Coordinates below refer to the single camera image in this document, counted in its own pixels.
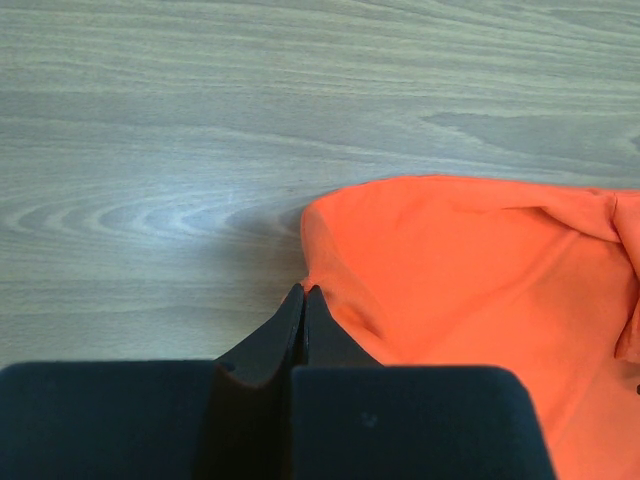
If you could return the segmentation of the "orange t shirt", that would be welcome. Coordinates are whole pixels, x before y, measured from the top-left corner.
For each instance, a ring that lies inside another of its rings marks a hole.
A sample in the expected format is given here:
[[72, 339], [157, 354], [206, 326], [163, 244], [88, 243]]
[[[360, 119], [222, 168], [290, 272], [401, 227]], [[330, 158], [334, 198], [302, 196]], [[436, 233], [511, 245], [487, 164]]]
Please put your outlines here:
[[637, 191], [391, 178], [300, 228], [304, 287], [376, 360], [506, 368], [561, 478], [638, 477]]

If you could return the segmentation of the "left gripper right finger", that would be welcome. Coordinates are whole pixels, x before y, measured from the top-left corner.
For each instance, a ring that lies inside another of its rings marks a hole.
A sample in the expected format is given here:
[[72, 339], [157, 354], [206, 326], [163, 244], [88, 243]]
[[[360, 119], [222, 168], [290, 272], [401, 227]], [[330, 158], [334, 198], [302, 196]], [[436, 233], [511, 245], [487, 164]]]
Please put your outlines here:
[[500, 367], [374, 360], [305, 301], [302, 365], [291, 374], [296, 479], [551, 479], [531, 398]]

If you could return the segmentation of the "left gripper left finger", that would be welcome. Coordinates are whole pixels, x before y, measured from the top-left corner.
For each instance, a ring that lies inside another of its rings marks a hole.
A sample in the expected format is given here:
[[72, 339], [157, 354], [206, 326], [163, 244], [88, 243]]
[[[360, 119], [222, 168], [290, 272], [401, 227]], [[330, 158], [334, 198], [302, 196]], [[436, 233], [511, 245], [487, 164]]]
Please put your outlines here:
[[1, 372], [5, 479], [278, 479], [304, 292], [214, 360], [23, 362]]

